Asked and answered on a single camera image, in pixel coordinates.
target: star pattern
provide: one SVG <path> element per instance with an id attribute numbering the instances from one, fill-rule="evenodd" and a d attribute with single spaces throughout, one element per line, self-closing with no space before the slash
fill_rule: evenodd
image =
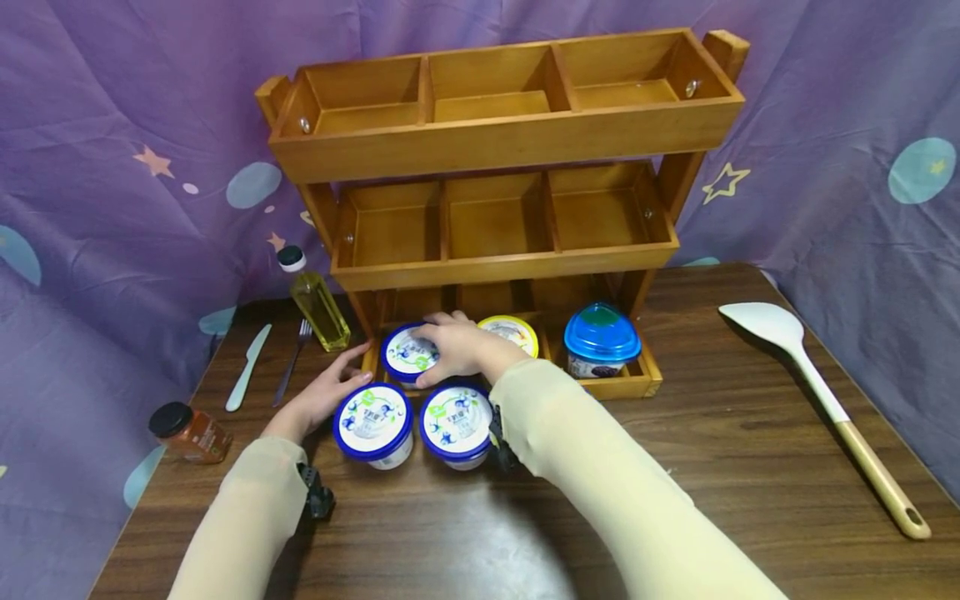
<path id="1" fill-rule="evenodd" d="M 165 175 L 170 179 L 174 178 L 174 174 L 170 172 L 170 158 L 157 156 L 148 146 L 144 145 L 143 154 L 133 155 L 133 157 L 150 167 L 150 174 L 154 177 Z"/>
<path id="2" fill-rule="evenodd" d="M 703 188 L 701 188 L 704 190 L 704 193 L 707 194 L 707 196 L 704 198 L 704 204 L 708 204 L 717 196 L 727 196 L 732 198 L 733 195 L 736 194 L 736 185 L 748 175 L 750 175 L 750 169 L 741 169 L 736 171 L 733 169 L 733 165 L 730 163 L 725 164 L 723 166 L 723 170 L 720 172 L 720 175 L 717 176 L 717 179 L 713 180 L 713 183 L 710 185 L 705 185 Z M 731 179 L 727 182 L 727 185 L 724 188 L 718 188 L 717 183 L 719 183 L 724 177 L 729 177 Z"/>
<path id="3" fill-rule="evenodd" d="M 286 246 L 287 241 L 273 231 L 271 231 L 270 234 L 270 239 L 267 240 L 267 243 L 274 247 L 275 252 L 280 252 L 283 250 L 283 247 Z"/>

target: beige sleeve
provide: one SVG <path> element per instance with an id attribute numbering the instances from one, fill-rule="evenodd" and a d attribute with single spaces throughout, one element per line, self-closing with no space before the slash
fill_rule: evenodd
<path id="1" fill-rule="evenodd" d="M 610 413 L 555 365 L 514 365 L 493 387 L 491 401 L 500 406 L 506 442 L 593 526 L 631 598 L 785 597 Z"/>
<path id="2" fill-rule="evenodd" d="M 261 600 L 283 545 L 294 535 L 306 485 L 300 446 L 261 438 L 247 446 L 186 550 L 173 600 Z"/>

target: plastic container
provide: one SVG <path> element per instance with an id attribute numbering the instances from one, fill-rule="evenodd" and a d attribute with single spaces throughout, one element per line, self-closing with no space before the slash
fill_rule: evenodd
<path id="1" fill-rule="evenodd" d="M 640 355 L 634 324 L 612 306 L 596 302 L 566 324 L 566 370 L 577 379 L 615 377 Z"/>
<path id="2" fill-rule="evenodd" d="M 486 392 L 469 385 L 445 386 L 420 409 L 420 438 L 448 467 L 471 470 L 487 460 L 492 418 Z"/>
<path id="3" fill-rule="evenodd" d="M 433 342 L 415 338 L 410 332 L 423 323 L 398 327 L 380 345 L 380 364 L 406 390 L 415 390 L 417 377 L 437 364 L 440 352 Z"/>
<path id="4" fill-rule="evenodd" d="M 523 348 L 534 358 L 540 355 L 540 342 L 537 333 L 529 323 L 510 315 L 495 315 L 477 324 L 481 329 L 495 333 Z"/>
<path id="5" fill-rule="evenodd" d="M 213 465 L 227 458 L 233 434 L 203 411 L 183 402 L 156 409 L 148 425 L 161 444 L 191 463 Z"/>
<path id="6" fill-rule="evenodd" d="M 410 399 L 397 386 L 374 382 L 347 396 L 333 420 L 344 454 L 373 468 L 397 468 L 414 447 Z"/>

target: wooden shelf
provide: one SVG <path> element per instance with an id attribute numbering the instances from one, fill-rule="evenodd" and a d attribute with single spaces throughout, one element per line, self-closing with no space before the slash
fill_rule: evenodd
<path id="1" fill-rule="evenodd" d="M 383 335 L 426 314 L 443 310 L 463 310 L 475 321 L 497 314 L 509 314 L 527 321 L 537 331 L 540 358 L 566 368 L 564 328 L 573 313 L 591 302 L 613 303 L 613 294 L 604 276 L 570 276 L 550 279 L 523 279 L 479 285 L 449 285 L 412 290 L 380 292 L 383 319 L 374 348 L 368 352 L 364 368 L 379 381 L 393 381 L 379 364 L 379 340 Z M 628 363 L 616 377 L 581 379 L 578 382 L 597 399 L 653 396 L 662 376 L 652 350 L 643 340 L 643 352 Z M 422 398 L 431 391 L 408 391 Z"/>
<path id="2" fill-rule="evenodd" d="M 680 246 L 649 161 L 348 186 L 331 274 L 348 291 L 662 267 Z"/>
<path id="3" fill-rule="evenodd" d="M 719 146 L 742 105 L 661 30 L 304 66 L 270 146 L 294 183 L 658 155 Z"/>
<path id="4" fill-rule="evenodd" d="M 749 47 L 668 29 L 315 64 L 260 86 L 270 147 L 373 340 L 364 369 L 383 379 L 379 340 L 432 312 L 517 315 L 561 367 L 575 311 L 605 300 L 635 318 L 680 246 L 705 151 L 743 106 L 732 80 Z M 647 160 L 548 166 L 654 155 L 656 174 Z M 439 175 L 409 179 L 425 174 Z M 329 184 L 359 180 L 380 182 L 339 200 Z M 644 342 L 617 377 L 580 383 L 609 399 L 660 382 Z"/>

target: glass bottle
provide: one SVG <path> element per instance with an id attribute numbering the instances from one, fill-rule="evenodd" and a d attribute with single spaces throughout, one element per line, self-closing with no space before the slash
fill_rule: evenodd
<path id="1" fill-rule="evenodd" d="M 191 463 L 212 465 L 227 457 L 233 434 L 203 411 L 169 402 L 150 417 L 150 431 L 161 444 Z"/>
<path id="2" fill-rule="evenodd" d="M 290 296 L 300 307 L 303 317 L 313 326 L 313 332 L 324 350 L 339 352 L 347 349 L 350 328 L 326 287 L 324 276 L 315 271 L 307 271 L 306 257 L 296 246 L 287 246 L 277 252 L 276 259 L 283 271 L 297 274 L 290 284 Z"/>

